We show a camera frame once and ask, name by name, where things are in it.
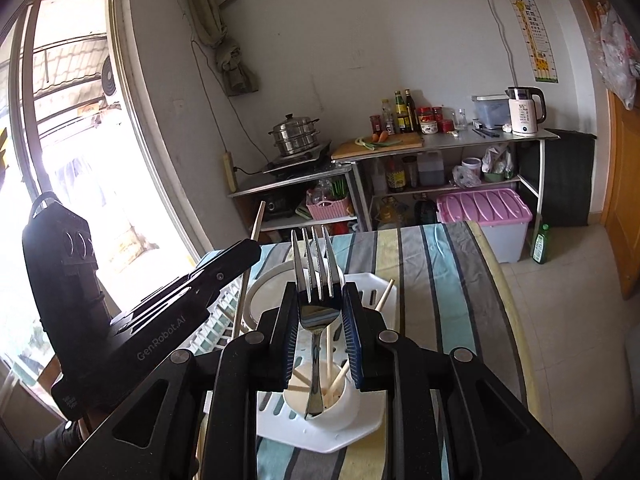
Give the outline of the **white plastic dish rack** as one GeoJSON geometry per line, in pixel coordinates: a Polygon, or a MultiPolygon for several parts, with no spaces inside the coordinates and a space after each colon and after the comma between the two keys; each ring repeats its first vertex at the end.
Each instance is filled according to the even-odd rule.
{"type": "MultiPolygon", "coordinates": [[[[359,292],[363,307],[374,309],[382,292],[388,283],[369,272],[346,274],[341,280],[353,282],[359,292]]],[[[390,293],[385,307],[381,310],[384,322],[390,330],[396,327],[396,311],[398,303],[398,287],[395,285],[390,293]]],[[[341,318],[332,323],[334,336],[333,364],[341,367],[347,361],[344,330],[341,318]]],[[[326,360],[326,343],[322,341],[320,361],[326,360]]],[[[298,329],[294,368],[305,361],[311,362],[311,334],[303,328],[298,329]]],[[[342,430],[324,430],[311,426],[303,420],[285,403],[283,393],[258,392],[257,395],[257,434],[259,437],[275,440],[281,443],[302,448],[303,450],[332,453],[344,448],[364,437],[367,437],[381,427],[386,409],[384,392],[361,393],[360,409],[355,420],[342,430]]]]}

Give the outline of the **large white bowl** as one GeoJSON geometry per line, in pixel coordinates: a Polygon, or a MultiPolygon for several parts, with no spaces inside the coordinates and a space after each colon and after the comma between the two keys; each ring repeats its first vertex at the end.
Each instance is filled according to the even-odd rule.
{"type": "Polygon", "coordinates": [[[279,263],[260,277],[248,288],[243,320],[252,330],[256,330],[260,317],[265,310],[280,306],[286,284],[295,281],[292,260],[279,263]]]}

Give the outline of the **orange wooden door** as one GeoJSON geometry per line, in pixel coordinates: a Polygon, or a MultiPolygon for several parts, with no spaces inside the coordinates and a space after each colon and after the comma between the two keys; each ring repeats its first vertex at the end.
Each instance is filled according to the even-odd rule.
{"type": "Polygon", "coordinates": [[[629,299],[639,287],[639,109],[626,110],[608,92],[611,140],[602,223],[615,258],[620,291],[629,299]]]}

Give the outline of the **pink plastic basket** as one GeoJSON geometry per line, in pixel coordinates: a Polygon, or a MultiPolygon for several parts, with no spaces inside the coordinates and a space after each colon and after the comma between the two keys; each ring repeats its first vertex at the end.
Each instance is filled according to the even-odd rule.
{"type": "Polygon", "coordinates": [[[309,203],[306,207],[314,220],[333,220],[354,215],[352,203],[348,197],[341,200],[320,200],[318,203],[309,203]]]}

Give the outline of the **dark sauce bottle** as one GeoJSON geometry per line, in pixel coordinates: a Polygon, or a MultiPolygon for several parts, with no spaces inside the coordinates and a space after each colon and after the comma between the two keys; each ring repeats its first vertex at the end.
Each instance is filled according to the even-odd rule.
{"type": "Polygon", "coordinates": [[[406,101],[407,113],[408,113],[411,130],[413,132],[420,132],[418,116],[416,116],[416,103],[414,102],[414,99],[409,89],[405,89],[404,92],[405,92],[405,101],[406,101]]]}

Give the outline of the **pink lidded storage box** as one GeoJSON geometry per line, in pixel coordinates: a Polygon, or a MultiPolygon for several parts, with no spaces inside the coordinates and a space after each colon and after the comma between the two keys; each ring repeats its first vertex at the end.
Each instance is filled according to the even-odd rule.
{"type": "Polygon", "coordinates": [[[477,223],[498,263],[520,260],[533,215],[512,188],[448,193],[439,196],[436,205],[442,223],[477,223]]]}

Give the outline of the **plastic bag on door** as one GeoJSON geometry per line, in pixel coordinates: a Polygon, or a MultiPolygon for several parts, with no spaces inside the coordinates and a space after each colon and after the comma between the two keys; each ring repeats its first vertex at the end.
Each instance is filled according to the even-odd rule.
{"type": "Polygon", "coordinates": [[[625,110],[636,102],[639,81],[639,48],[618,13],[609,3],[597,3],[597,25],[590,40],[590,55],[605,87],[625,110]]]}

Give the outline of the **induction cooktop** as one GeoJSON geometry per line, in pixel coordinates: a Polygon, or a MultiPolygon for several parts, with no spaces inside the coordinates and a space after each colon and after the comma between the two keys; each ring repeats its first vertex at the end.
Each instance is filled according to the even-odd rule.
{"type": "Polygon", "coordinates": [[[292,171],[294,168],[315,164],[318,160],[325,160],[329,157],[330,147],[331,142],[324,141],[314,148],[310,148],[309,150],[302,151],[294,155],[279,155],[271,162],[266,163],[266,166],[262,168],[262,173],[283,174],[284,172],[292,171]]]}

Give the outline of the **green glass bottle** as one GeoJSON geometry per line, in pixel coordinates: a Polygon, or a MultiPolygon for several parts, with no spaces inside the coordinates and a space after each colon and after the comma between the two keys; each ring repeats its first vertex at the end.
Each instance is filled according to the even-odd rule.
{"type": "Polygon", "coordinates": [[[547,260],[548,241],[549,226],[544,223],[539,227],[532,246],[532,259],[538,264],[544,264],[547,260]]]}

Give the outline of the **giraffe wall poster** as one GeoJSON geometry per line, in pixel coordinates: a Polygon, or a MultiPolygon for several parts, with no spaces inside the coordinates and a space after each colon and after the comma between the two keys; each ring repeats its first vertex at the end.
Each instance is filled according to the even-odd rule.
{"type": "Polygon", "coordinates": [[[537,82],[557,84],[554,56],[544,20],[535,0],[510,0],[525,41],[530,66],[537,82]]]}

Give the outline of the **wooden cutting board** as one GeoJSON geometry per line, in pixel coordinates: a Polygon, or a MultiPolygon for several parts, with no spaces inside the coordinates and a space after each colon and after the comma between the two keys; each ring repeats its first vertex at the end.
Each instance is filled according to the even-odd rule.
{"type": "Polygon", "coordinates": [[[423,138],[419,133],[397,133],[384,142],[373,142],[371,138],[358,138],[341,144],[332,154],[333,160],[357,160],[373,155],[403,152],[422,148],[423,138]]]}

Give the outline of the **outdoor air conditioner unit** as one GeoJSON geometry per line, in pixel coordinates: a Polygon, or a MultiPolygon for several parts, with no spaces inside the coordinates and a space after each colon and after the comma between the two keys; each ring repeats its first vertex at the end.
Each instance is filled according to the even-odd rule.
{"type": "Polygon", "coordinates": [[[101,67],[101,86],[106,96],[114,96],[116,93],[116,80],[109,55],[107,55],[101,67]]]}

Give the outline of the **white utensil cup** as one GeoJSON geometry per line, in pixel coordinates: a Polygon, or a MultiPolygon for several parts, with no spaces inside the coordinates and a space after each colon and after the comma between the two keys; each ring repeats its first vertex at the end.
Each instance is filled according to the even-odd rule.
{"type": "MultiPolygon", "coordinates": [[[[311,380],[311,362],[305,361],[298,368],[311,380]]],[[[333,379],[340,367],[333,364],[333,379]]],[[[283,393],[285,403],[311,426],[324,430],[342,430],[349,426],[358,415],[360,409],[360,393],[346,375],[344,387],[333,398],[326,396],[326,361],[320,361],[320,386],[323,399],[323,411],[316,416],[305,417],[308,404],[309,388],[293,375],[288,382],[288,388],[283,393]]]]}

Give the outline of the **clear plastic container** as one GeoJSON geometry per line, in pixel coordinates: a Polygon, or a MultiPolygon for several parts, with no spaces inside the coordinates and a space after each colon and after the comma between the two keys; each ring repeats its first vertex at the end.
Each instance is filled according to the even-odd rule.
{"type": "Polygon", "coordinates": [[[504,94],[472,96],[476,117],[486,129],[501,129],[510,124],[509,98],[504,94]]]}

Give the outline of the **metal fork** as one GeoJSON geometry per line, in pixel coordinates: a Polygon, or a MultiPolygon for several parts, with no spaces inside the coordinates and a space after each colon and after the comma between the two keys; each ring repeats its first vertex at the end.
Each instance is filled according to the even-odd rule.
{"type": "Polygon", "coordinates": [[[311,244],[306,231],[303,231],[307,271],[303,269],[297,232],[296,230],[291,232],[299,323],[311,334],[311,383],[305,411],[306,419],[314,418],[324,410],[320,374],[321,336],[338,318],[342,310],[340,271],[326,227],[322,226],[321,231],[326,245],[326,259],[322,258],[318,236],[312,234],[318,255],[319,270],[314,266],[314,259],[310,255],[311,244]]]}

